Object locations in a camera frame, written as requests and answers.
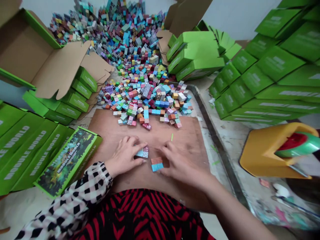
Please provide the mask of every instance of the cardboard sheet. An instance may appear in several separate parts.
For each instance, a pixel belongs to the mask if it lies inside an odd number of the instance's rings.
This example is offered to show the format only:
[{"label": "cardboard sheet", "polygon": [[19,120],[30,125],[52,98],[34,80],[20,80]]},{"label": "cardboard sheet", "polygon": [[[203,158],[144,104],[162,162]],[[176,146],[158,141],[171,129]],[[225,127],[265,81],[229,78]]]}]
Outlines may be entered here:
[{"label": "cardboard sheet", "polygon": [[173,133],[173,143],[183,149],[198,166],[206,171],[209,170],[208,157],[203,142],[203,137],[198,119],[195,117],[180,117],[182,128],[176,129],[169,124],[159,121],[159,116],[150,115],[151,131],[144,129],[139,123],[136,127],[128,125],[118,125],[117,117],[112,111],[97,109],[88,127],[90,131],[99,134],[102,144],[94,157],[88,162],[88,166],[97,161],[104,161],[112,156],[118,142],[124,136],[138,136],[141,142],[148,142],[149,158],[148,162],[130,172],[120,175],[115,179],[112,192],[120,192],[133,188],[148,188],[164,192],[187,207],[212,212],[209,201],[201,191],[176,181],[172,178],[162,176],[152,172],[151,158],[162,157],[157,148],[166,141],[171,140]]}]

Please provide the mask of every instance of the finger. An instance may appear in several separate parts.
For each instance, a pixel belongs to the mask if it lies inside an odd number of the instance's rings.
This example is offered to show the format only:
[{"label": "finger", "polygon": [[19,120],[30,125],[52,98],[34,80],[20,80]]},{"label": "finger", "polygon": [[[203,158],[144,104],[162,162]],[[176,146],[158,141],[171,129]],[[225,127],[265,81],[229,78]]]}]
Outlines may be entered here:
[{"label": "finger", "polygon": [[145,146],[147,146],[148,143],[140,143],[137,146],[134,146],[134,153],[137,154],[137,152],[139,152],[142,148],[144,148]]},{"label": "finger", "polygon": [[138,141],[138,140],[139,140],[139,137],[137,137],[137,136],[131,136],[131,137],[129,138],[129,140],[128,140],[128,143],[130,143],[130,146],[133,146],[134,143],[135,143],[136,141]]},{"label": "finger", "polygon": [[129,136],[125,136],[122,140],[123,143],[126,143],[129,140]]}]

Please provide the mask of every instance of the green cardboard box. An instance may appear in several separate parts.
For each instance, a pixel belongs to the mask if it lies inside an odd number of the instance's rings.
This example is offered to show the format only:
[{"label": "green cardboard box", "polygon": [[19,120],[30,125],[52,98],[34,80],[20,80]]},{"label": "green cardboard box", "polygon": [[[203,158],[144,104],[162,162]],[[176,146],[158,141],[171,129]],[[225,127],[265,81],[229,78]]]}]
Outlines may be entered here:
[{"label": "green cardboard box", "polygon": [[294,72],[282,78],[278,84],[320,87],[320,66],[307,64],[303,65]]},{"label": "green cardboard box", "polygon": [[223,105],[226,107],[228,112],[232,112],[233,110],[240,107],[240,104],[237,102],[236,98],[233,96],[232,91],[228,88],[222,95],[221,101]]},{"label": "green cardboard box", "polygon": [[320,103],[320,88],[273,84],[255,95],[258,99],[303,100]]},{"label": "green cardboard box", "polygon": [[255,32],[275,39],[286,39],[300,26],[305,13],[301,9],[272,9]]},{"label": "green cardboard box", "polygon": [[254,39],[248,43],[245,50],[257,59],[261,59],[268,49],[276,46],[279,42],[280,40],[257,34]]},{"label": "green cardboard box", "polygon": [[44,118],[28,112],[0,138],[0,169],[43,121]]},{"label": "green cardboard box", "polygon": [[203,32],[184,32],[181,33],[177,38],[172,48],[170,48],[167,52],[168,61],[172,61],[178,53],[184,48],[185,45],[191,42],[198,42],[201,40],[214,39],[214,34],[211,31],[203,31]]},{"label": "green cardboard box", "polygon": [[201,59],[191,61],[185,68],[176,74],[176,78],[178,81],[198,79],[209,76],[223,67],[224,61],[222,58],[204,56]]},{"label": "green cardboard box", "polygon": [[216,84],[220,93],[223,93],[227,87],[229,86],[227,81],[224,79],[222,73],[220,72],[219,75],[214,79],[214,83]]},{"label": "green cardboard box", "polygon": [[288,73],[304,65],[300,58],[274,46],[258,62],[257,66],[272,80],[279,81]]},{"label": "green cardboard box", "polygon": [[267,75],[265,75],[258,67],[257,64],[252,65],[242,76],[243,82],[250,89],[252,94],[257,94],[266,87],[274,84]]},{"label": "green cardboard box", "polygon": [[280,47],[294,55],[315,62],[320,59],[319,36],[320,24],[317,22],[306,22],[285,40]]},{"label": "green cardboard box", "polygon": [[238,108],[231,114],[240,116],[270,117],[282,120],[297,119],[306,115],[305,113],[285,112],[281,110],[263,108]]},{"label": "green cardboard box", "polygon": [[230,85],[230,89],[232,95],[235,97],[235,99],[240,105],[244,104],[245,102],[249,101],[254,97],[249,88],[247,88],[247,86],[244,84],[241,77],[239,77]]},{"label": "green cardboard box", "polygon": [[34,184],[52,198],[61,195],[80,176],[101,142],[96,133],[78,127]]},{"label": "green cardboard box", "polygon": [[294,100],[276,100],[276,99],[252,99],[249,102],[243,104],[243,108],[266,108],[266,109],[278,109],[289,112],[301,112],[301,113],[320,113],[320,104],[294,101]]},{"label": "green cardboard box", "polygon": [[226,80],[228,85],[233,83],[241,75],[238,72],[238,70],[234,67],[232,62],[223,68],[223,70],[221,71],[221,74],[223,79]]},{"label": "green cardboard box", "polygon": [[215,98],[215,99],[218,99],[218,97],[221,96],[217,86],[216,86],[216,83],[213,82],[211,84],[211,86],[209,87],[209,92],[211,93],[211,95]]},{"label": "green cardboard box", "polygon": [[81,87],[81,91],[79,91],[83,96],[89,95],[89,93],[87,92],[87,89],[91,92],[96,92],[98,89],[98,84],[96,82],[96,80],[88,73],[88,71],[84,68],[84,67],[79,67],[76,77],[75,79],[79,80],[83,86],[81,84],[76,84],[79,85],[78,87]]},{"label": "green cardboard box", "polygon": [[201,42],[191,42],[187,44],[182,51],[172,60],[168,66],[168,72],[170,74],[177,74],[188,63],[195,59],[201,59],[208,54],[211,57],[219,57],[218,49],[212,47],[211,43],[214,39],[203,40]]},{"label": "green cardboard box", "polygon": [[245,50],[241,50],[232,60],[232,64],[241,74],[243,74],[256,61],[257,59],[255,57],[251,56]]},{"label": "green cardboard box", "polygon": [[89,99],[92,92],[80,81],[77,79],[73,80],[71,87],[84,96],[86,99]]},{"label": "green cardboard box", "polygon": [[51,162],[52,158],[73,133],[74,130],[72,128],[60,124],[57,125],[41,149],[35,154],[11,191],[20,191],[33,187],[33,182],[38,179],[48,163]]},{"label": "green cardboard box", "polygon": [[89,104],[86,103],[86,99],[73,89],[69,89],[68,93],[61,98],[61,102],[74,107],[80,112],[86,112],[89,108]]},{"label": "green cardboard box", "polygon": [[5,158],[0,168],[0,195],[10,192],[23,171],[26,169],[34,155],[42,147],[57,123],[45,119],[37,129],[32,132],[26,141],[18,148],[11,158]]},{"label": "green cardboard box", "polygon": [[282,119],[266,118],[266,117],[254,117],[254,116],[238,116],[230,115],[223,119],[224,121],[236,121],[236,122],[252,122],[252,123],[265,123],[270,125],[276,125],[283,122]]},{"label": "green cardboard box", "polygon": [[26,114],[27,112],[2,102],[0,104],[0,138]]}]

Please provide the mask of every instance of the sleeve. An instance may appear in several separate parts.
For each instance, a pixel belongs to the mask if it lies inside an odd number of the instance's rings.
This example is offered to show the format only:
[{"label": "sleeve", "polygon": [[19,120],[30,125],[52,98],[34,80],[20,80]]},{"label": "sleeve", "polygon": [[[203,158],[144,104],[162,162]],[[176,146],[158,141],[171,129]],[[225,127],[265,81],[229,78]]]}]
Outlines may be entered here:
[{"label": "sleeve", "polygon": [[16,239],[71,237],[86,224],[89,208],[106,196],[112,183],[104,163],[94,163],[83,178],[74,182],[48,209],[42,210],[26,224]]}]

